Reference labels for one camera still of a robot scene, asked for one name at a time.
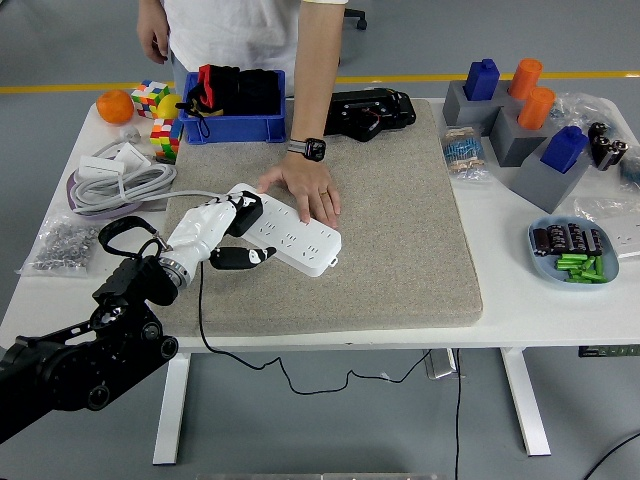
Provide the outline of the person's left hand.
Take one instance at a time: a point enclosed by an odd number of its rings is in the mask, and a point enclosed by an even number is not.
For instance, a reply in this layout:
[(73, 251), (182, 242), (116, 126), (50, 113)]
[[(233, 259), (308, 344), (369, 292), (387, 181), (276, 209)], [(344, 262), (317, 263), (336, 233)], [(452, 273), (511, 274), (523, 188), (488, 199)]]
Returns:
[(283, 185), (296, 201), (300, 220), (312, 219), (338, 228), (341, 199), (329, 169), (321, 162), (288, 151), (284, 158), (259, 177), (256, 191), (265, 194), (273, 184)]

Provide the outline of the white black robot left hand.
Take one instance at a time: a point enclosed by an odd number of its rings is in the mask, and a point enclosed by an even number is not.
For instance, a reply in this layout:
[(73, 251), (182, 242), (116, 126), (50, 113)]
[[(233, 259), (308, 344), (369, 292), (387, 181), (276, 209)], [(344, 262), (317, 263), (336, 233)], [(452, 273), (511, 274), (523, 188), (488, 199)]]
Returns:
[(221, 247), (219, 243), (225, 235), (242, 236), (262, 213), (262, 200), (249, 191), (192, 208), (170, 235), (170, 249), (160, 256), (159, 263), (185, 277), (194, 275), (206, 260), (219, 270), (251, 269), (275, 255), (276, 249)]

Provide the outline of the person's right hand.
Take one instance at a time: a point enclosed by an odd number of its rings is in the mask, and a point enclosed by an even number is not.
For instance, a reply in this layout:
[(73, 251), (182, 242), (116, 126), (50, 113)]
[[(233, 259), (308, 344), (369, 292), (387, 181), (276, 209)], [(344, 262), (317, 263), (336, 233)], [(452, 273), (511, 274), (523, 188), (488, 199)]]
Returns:
[(164, 16), (144, 13), (137, 22), (137, 34), (145, 56), (156, 64), (168, 60), (169, 26)]

